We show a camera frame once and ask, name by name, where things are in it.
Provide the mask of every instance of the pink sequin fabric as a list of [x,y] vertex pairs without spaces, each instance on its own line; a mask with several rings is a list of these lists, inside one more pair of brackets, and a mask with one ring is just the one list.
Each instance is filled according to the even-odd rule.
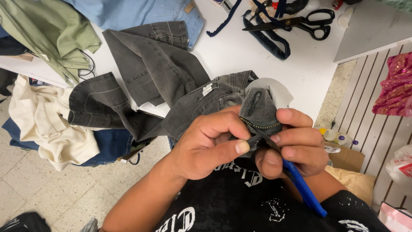
[[388,68],[388,76],[381,82],[382,91],[372,112],[407,116],[405,105],[412,94],[412,52],[390,57]]

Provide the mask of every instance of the white worktable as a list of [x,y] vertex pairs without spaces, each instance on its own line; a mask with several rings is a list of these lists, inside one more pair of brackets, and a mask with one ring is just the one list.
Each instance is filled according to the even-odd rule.
[[[250,9],[248,0],[243,0],[228,25],[212,38],[206,35],[206,30],[214,31],[227,18],[227,12],[209,0],[195,2],[205,19],[205,25],[191,53],[199,59],[211,79],[245,70],[253,70],[259,78],[277,79],[294,97],[290,107],[316,120],[337,66],[333,61],[345,31],[337,25],[337,17],[343,14],[345,7],[335,12],[331,33],[324,41],[316,41],[298,28],[291,32],[278,30],[277,33],[289,42],[291,49],[290,57],[281,61],[249,32],[242,31],[244,25],[241,16]],[[87,51],[96,63],[96,75],[113,72],[127,94],[119,69],[101,34],[103,30],[92,25],[103,42],[95,54]],[[32,62],[0,57],[0,67],[59,87],[67,86],[56,72],[36,57]],[[165,116],[169,108],[166,104],[154,107],[146,103],[140,109]]]

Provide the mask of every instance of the cardboard box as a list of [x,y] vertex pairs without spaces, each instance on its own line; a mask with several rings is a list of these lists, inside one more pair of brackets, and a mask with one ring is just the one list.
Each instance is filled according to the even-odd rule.
[[333,162],[334,168],[345,169],[352,172],[360,172],[365,155],[351,150],[347,147],[342,147],[337,144],[326,143],[325,146],[339,147],[339,153],[329,153],[329,158]]

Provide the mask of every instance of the slatwall panel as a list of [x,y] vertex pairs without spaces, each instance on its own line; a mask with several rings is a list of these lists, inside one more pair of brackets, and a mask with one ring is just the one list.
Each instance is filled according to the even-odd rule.
[[386,201],[412,211],[412,197],[404,195],[405,187],[394,183],[385,169],[394,152],[411,142],[412,118],[372,113],[382,90],[380,82],[388,75],[388,57],[411,51],[412,43],[408,43],[359,58],[333,126],[359,141],[351,148],[365,155],[360,172],[377,177],[372,203],[375,210]]

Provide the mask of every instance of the olive green garment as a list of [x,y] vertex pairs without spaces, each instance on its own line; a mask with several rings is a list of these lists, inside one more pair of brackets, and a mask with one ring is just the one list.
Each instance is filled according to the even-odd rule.
[[80,50],[94,53],[101,45],[90,23],[61,0],[0,0],[0,17],[11,36],[70,86],[79,83],[78,69],[89,68]]

